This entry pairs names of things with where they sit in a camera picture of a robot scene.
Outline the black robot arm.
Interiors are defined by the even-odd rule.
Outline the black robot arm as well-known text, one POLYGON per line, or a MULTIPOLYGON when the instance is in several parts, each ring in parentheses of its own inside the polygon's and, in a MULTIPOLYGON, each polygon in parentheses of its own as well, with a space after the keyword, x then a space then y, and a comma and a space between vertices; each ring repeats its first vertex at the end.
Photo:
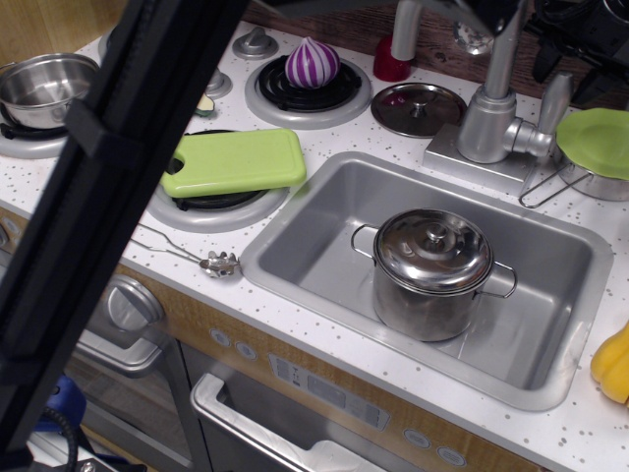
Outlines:
POLYGON ((389 418, 382 430, 285 382, 275 388, 333 423, 362 433, 417 466, 441 468, 436 449, 453 449, 471 469, 511 470, 516 459, 554 471, 624 471, 628 409, 608 399, 589 364, 603 341, 628 319, 628 207, 565 197, 530 211, 396 164, 375 147, 368 125, 326 133, 314 144, 314 174, 256 236, 238 233, 245 276, 213 281, 199 271, 151 256, 129 241, 192 115, 192 98, 218 62, 242 6, 180 1, 129 7, 123 40, 107 58, 96 90, 73 107, 121 151, 89 149, 88 132, 64 146, 32 210, 25 240, 1 290, 1 344, 23 373, 33 373, 25 403, 1 416, 2 451, 26 444, 43 404, 42 387, 60 371, 98 293, 122 262, 164 289, 192 300, 170 313, 167 328, 210 356, 246 367, 212 328, 253 347, 258 381, 268 352, 351 391, 389 418), (450 207, 469 215, 515 267, 524 285, 511 302, 488 301, 487 316, 460 344, 486 363, 508 346, 541 380, 524 390, 492 377, 364 315, 347 313, 265 272, 259 257, 287 242, 274 263, 303 275, 323 234, 347 236, 359 220, 380 221, 411 207, 450 207))

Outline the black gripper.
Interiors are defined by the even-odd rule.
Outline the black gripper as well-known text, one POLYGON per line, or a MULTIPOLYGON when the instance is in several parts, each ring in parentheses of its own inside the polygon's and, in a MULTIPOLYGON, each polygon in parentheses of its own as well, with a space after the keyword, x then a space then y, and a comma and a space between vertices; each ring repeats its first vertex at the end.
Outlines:
POLYGON ((626 1, 536 1, 525 31, 539 39, 533 66, 546 81, 564 57, 591 67, 572 102, 587 105, 628 85, 628 3, 626 1))

